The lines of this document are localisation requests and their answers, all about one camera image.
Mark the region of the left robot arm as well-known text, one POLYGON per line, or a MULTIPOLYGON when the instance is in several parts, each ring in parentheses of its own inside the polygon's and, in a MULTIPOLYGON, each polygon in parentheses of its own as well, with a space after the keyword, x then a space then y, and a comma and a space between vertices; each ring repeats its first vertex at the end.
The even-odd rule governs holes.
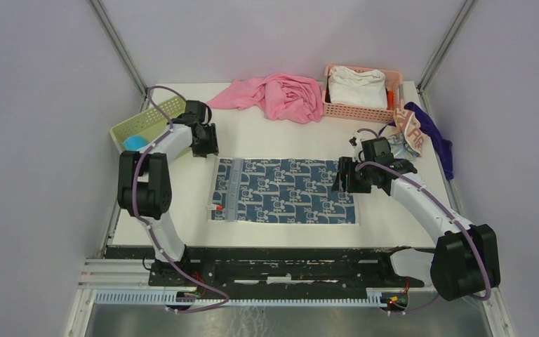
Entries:
POLYGON ((194 157, 219 155, 212 109, 197 100, 188 100, 185 111, 146 146, 125 150, 119 156, 117 203, 142 223, 156 259, 169 263, 166 276, 178 286, 191 280, 193 268, 181 260, 186 245, 170 215, 173 191, 169 164, 188 149, 194 157))

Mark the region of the blue towel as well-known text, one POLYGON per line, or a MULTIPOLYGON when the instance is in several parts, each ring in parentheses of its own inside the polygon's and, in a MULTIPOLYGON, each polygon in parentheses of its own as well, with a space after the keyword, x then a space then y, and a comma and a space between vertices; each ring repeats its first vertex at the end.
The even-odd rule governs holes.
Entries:
POLYGON ((148 145, 148 141, 140 135, 133 135, 127 137, 123 141, 122 145, 127 151, 139 151, 140 149, 148 145))

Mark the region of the blue white patterned cloth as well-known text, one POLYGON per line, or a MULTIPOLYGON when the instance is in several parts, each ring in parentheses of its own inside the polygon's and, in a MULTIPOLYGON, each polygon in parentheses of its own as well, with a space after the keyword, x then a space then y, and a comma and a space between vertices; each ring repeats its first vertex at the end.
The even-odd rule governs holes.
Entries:
POLYGON ((207 218, 268 225, 358 225, 354 197, 332 190, 337 168, 335 160, 219 158, 207 218))

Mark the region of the green plastic basket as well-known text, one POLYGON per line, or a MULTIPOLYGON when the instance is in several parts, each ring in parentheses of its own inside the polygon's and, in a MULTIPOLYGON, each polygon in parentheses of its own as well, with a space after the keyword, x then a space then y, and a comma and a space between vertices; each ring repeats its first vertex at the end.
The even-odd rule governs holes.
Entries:
MULTIPOLYGON (((174 96, 158 106, 170 117, 176 118, 185 111, 185 102, 174 96)), ((109 134, 118 153, 125 150, 124 141, 131 136, 141 136, 147 142, 156 139, 166 127, 166 118, 153 106, 111 127, 109 134)))

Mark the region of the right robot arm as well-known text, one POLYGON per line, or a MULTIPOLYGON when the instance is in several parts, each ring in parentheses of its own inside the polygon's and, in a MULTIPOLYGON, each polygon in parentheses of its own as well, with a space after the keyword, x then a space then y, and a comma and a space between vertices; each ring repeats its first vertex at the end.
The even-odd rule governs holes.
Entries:
POLYGON ((431 253, 399 248, 379 264, 377 276, 385 286, 405 277, 431 284, 447 301, 473 297, 488 300, 500 284, 496 233, 487 224, 475 225, 445 206, 427 187, 417 168, 397 159, 384 137, 350 139, 353 157, 340 157, 333 191, 347 193, 382 190, 401 204, 435 244, 431 253))

